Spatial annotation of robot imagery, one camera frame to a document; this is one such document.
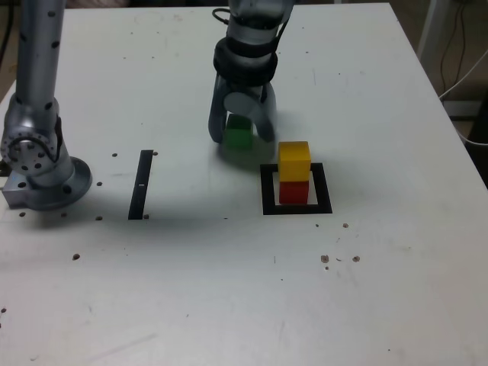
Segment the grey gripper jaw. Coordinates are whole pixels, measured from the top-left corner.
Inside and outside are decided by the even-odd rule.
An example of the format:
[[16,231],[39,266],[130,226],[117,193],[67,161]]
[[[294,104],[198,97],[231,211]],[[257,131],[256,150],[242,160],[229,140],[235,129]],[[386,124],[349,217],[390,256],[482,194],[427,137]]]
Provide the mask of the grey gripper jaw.
[[263,85],[260,91],[258,94],[251,89],[232,91],[224,98],[223,105],[228,112],[249,119],[258,136],[269,143],[275,140],[275,91],[271,84]]
[[224,106],[224,99],[228,94],[229,88],[226,80],[222,76],[216,75],[208,120],[209,134],[215,143],[223,142],[223,132],[227,119],[227,109]]

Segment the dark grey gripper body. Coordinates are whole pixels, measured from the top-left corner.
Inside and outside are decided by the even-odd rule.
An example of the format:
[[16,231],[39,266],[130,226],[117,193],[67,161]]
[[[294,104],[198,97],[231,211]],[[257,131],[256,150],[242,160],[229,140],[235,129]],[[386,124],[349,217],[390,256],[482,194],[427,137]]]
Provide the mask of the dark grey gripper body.
[[230,84],[230,91],[231,92],[238,92],[244,95],[248,95],[249,97],[257,100],[257,101],[264,101],[265,100],[265,86],[255,86],[249,87],[245,85],[237,85],[237,84]]

